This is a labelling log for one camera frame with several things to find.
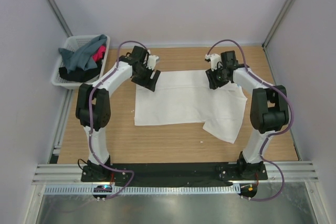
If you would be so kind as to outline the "white t shirt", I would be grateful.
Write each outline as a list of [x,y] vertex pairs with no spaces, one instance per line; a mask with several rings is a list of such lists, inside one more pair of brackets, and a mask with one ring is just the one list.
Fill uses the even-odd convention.
[[134,124],[202,123],[204,131],[234,143],[246,102],[242,88],[234,83],[210,89],[205,70],[162,72],[155,91],[136,87]]

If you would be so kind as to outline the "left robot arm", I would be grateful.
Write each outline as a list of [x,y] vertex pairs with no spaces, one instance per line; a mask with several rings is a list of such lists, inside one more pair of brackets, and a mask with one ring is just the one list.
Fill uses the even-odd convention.
[[117,58],[114,66],[92,84],[79,87],[75,116],[83,126],[89,146],[89,157],[82,168],[82,182],[106,182],[116,169],[111,167],[106,143],[106,126],[111,119],[110,97],[125,81],[150,91],[160,76],[155,69],[160,58],[140,46]]

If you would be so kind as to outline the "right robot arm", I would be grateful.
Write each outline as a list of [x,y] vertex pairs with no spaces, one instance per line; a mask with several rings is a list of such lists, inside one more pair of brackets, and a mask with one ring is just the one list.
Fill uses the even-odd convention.
[[256,179],[263,171],[264,152],[274,134],[289,122],[287,95],[284,86],[274,86],[259,78],[251,68],[236,59],[234,51],[208,54],[211,64],[206,70],[209,87],[213,90],[237,84],[251,94],[250,122],[253,131],[245,149],[237,160],[236,176],[243,180]]

